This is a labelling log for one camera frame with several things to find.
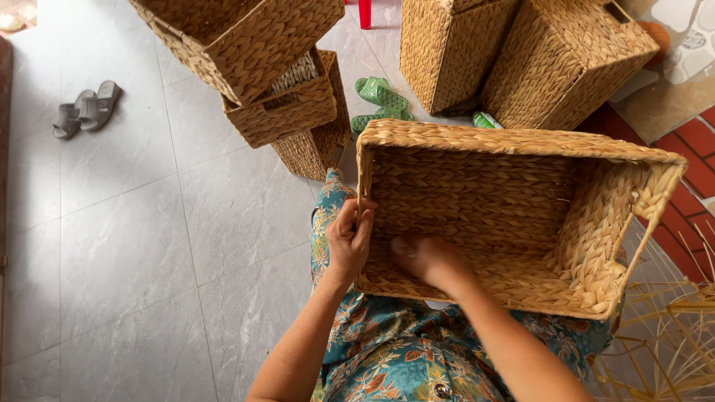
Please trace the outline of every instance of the woven basket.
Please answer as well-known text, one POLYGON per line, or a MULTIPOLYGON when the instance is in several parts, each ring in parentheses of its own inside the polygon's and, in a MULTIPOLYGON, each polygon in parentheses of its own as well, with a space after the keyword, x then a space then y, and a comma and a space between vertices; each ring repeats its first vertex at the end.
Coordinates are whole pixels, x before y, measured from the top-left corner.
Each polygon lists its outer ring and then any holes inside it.
POLYGON ((258 103, 240 107, 223 94, 221 100, 226 118, 251 148, 305 132, 337 116, 330 80, 315 46, 258 103))
POLYGON ((364 293, 452 302, 390 259, 397 235, 440 236, 506 308, 603 320, 687 169, 598 134, 373 120, 357 140, 358 205, 380 207, 364 293), (649 220, 629 267, 615 254, 649 220))
POLYGON ((271 146, 291 173, 324 182, 328 167, 340 164, 342 151, 352 132, 337 54, 329 50, 318 50, 318 53, 330 79, 337 118, 306 132, 279 139, 271 146))
POLYGON ((429 114, 470 98, 488 73, 517 0, 404 0, 400 71, 429 114))
POLYGON ((253 102, 345 15, 342 0, 129 0, 176 58, 253 102))
POLYGON ((480 100, 508 129, 573 129, 658 49, 615 2, 524 0, 480 100))

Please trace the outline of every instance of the gray tile floor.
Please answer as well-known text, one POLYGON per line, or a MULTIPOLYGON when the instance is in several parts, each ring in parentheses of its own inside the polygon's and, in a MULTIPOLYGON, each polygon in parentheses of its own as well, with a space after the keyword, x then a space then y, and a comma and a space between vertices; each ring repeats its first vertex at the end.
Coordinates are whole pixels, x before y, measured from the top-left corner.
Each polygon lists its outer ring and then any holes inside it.
MULTIPOLYGON (((398 69, 400 0, 356 0, 318 42, 350 90, 398 69)), ((319 182, 250 149, 218 93, 169 53, 126 0, 39 0, 13 35, 9 257, 2 401, 242 401, 310 293, 319 182), (108 125, 51 135, 57 105, 113 79, 108 125)), ((468 120, 453 120, 468 123, 468 120)), ((357 184, 354 145, 342 168, 357 184)))

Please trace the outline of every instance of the person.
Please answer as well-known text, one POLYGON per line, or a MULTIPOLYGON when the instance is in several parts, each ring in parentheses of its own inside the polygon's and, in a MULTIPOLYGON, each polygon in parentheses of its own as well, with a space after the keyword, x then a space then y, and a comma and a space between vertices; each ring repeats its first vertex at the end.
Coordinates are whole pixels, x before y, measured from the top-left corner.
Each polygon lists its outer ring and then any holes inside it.
POLYGON ((312 294, 246 401, 593 400, 579 380, 611 323, 506 312, 440 238, 396 237, 395 262, 457 305, 351 291, 379 205, 364 207, 355 229, 355 193, 329 170, 312 219, 312 294))

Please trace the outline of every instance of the floral shirt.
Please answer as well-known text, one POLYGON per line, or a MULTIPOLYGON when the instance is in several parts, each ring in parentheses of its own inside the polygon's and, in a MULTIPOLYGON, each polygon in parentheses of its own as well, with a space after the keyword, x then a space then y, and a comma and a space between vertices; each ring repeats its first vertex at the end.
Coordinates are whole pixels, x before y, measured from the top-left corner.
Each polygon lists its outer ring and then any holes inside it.
MULTIPOLYGON (((355 193, 329 170, 313 212, 312 283, 329 263, 325 227, 355 193)), ((512 310, 582 380, 611 339, 609 321, 512 310)), ((510 401, 462 310, 348 291, 337 309, 313 402, 510 401)))

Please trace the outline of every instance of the red plastic stool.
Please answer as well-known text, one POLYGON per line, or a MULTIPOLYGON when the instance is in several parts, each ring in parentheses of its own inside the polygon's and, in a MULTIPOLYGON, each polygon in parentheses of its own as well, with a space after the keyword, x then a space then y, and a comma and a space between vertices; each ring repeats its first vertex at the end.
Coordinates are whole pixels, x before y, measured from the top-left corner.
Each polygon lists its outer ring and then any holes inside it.
POLYGON ((360 7, 360 28, 370 29, 372 25, 370 15, 373 10, 373 0, 357 0, 357 5, 360 7))

